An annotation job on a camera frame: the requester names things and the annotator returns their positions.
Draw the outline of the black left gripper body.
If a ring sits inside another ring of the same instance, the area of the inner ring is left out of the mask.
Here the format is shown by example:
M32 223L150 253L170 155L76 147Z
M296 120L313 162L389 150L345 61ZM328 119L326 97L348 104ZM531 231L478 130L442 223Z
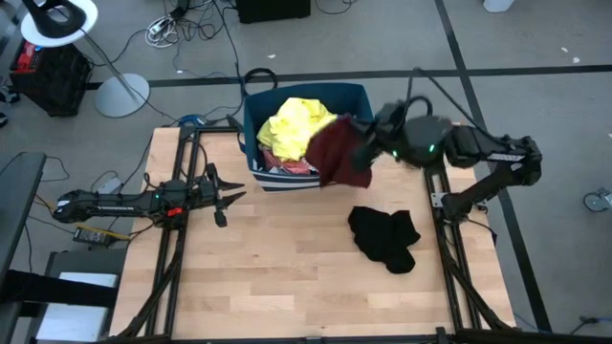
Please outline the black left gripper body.
M217 169L213 163L207 163L203 174L197 178L197 206L214 206L216 210L222 210L223 204L219 191L219 178Z

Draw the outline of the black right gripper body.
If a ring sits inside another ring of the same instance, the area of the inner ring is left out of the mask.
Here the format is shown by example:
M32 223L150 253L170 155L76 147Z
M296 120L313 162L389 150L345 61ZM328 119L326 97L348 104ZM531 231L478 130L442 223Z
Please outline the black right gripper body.
M404 156L406 154L404 126L392 122L374 122L370 147L376 153L385 152L393 156Z

